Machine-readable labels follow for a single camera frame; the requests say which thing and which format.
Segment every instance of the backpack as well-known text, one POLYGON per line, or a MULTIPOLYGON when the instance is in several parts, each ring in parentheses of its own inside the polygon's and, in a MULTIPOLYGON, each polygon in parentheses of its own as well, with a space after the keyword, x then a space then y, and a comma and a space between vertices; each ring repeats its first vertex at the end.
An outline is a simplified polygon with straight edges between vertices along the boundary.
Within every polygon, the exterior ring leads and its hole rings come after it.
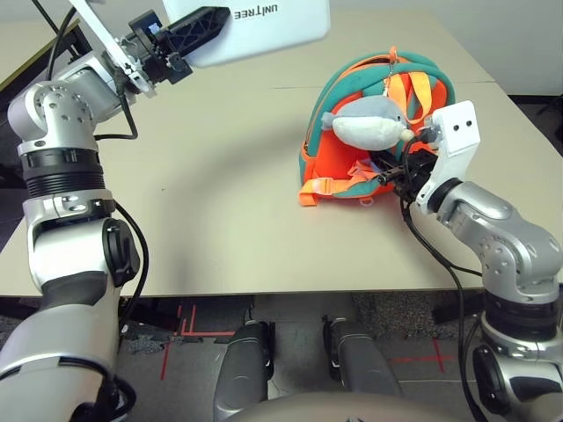
MULTIPOLYGON (((365 55, 346 64, 326 83, 313 108, 299 157, 301 205, 317 205, 319 198, 355 198, 370 205, 375 195, 393 189, 392 184, 377 182, 368 151, 346 145, 331 129, 323 130, 321 122, 326 112, 337 113, 358 98, 384 94, 397 103, 415 134, 434 110, 455 102, 451 81, 421 55, 399 55, 392 47, 388 53, 365 55)), ((405 144, 399 141, 387 151, 399 160, 405 144)))

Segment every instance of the robotic arm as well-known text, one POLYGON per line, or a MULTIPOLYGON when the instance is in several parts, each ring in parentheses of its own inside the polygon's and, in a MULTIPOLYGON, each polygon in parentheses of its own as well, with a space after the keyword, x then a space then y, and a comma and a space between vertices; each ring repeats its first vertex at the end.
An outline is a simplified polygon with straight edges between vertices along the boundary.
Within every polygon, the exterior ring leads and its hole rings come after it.
MULTIPOLYGON (((168 27, 149 12, 130 23, 130 35, 114 40, 85 0, 71 2, 107 53, 72 62, 9 110, 22 139, 29 266, 43 301, 0 353, 0 409, 7 420, 98 421, 123 413, 116 411, 122 388, 114 374, 117 309, 121 287, 135 277, 140 259, 128 225, 111 217, 115 202, 93 132, 135 94, 152 96, 156 84, 188 76, 185 57, 218 40, 232 23, 223 7, 201 8, 168 27)), ((507 202, 459 180, 479 143, 471 103, 435 112, 428 134, 441 154, 437 160, 412 154, 420 158, 413 167, 421 176, 409 188, 423 213, 437 213, 481 259, 485 343, 474 353, 481 401, 508 420, 559 420, 560 247, 507 202)), ((384 177, 400 173, 389 169, 384 177)))
POLYGON ((439 156, 429 177, 422 172, 415 203, 423 214, 436 213, 482 265, 484 344, 473 352, 480 400, 507 420, 561 421, 561 247, 505 200, 460 180, 479 145, 471 102, 437 110, 427 124, 439 156))

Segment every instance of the table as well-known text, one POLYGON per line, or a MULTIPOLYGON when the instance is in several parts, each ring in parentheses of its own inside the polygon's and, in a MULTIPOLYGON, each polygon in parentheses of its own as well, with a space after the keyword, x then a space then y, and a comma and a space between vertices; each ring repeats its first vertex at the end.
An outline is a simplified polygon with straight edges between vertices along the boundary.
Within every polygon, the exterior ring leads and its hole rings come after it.
MULTIPOLYGON (((297 203, 297 155, 320 88, 344 62, 390 44, 433 59, 457 98, 474 102, 482 142, 468 178, 562 240, 563 165, 551 144, 428 14, 380 16, 336 11, 324 41, 162 84, 132 108, 139 139, 100 143, 106 185, 149 242, 144 295, 453 287, 402 223, 392 194, 372 207, 297 203)), ((110 131, 128 131, 122 116, 99 125, 98 133, 110 131)), ((414 213, 414 221, 449 259, 479 267, 433 217, 414 213)), ((20 224, 0 254, 2 295, 37 295, 25 231, 20 224)), ((480 286, 469 275, 461 281, 480 286)))

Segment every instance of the keychain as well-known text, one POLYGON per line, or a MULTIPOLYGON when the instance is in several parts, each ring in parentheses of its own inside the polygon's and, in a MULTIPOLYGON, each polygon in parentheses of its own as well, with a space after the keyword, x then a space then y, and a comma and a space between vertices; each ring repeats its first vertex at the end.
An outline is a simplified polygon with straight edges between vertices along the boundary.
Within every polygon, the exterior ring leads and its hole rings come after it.
POLYGON ((391 83, 391 76, 393 75, 393 69, 395 68, 395 64, 398 63, 397 58, 397 48, 392 46, 389 50, 389 75, 385 78, 384 84, 384 96, 389 97, 389 84, 391 83))

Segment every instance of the plush toy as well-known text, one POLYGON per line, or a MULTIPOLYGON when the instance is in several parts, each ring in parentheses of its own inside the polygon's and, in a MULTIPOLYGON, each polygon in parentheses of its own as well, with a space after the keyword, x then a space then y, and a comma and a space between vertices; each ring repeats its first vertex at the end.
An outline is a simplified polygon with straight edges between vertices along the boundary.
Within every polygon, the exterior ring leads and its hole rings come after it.
POLYGON ((408 142, 414 132, 392 99, 375 95, 344 105, 336 114, 324 113, 323 130, 332 129, 345 144, 367 151, 382 151, 408 142))

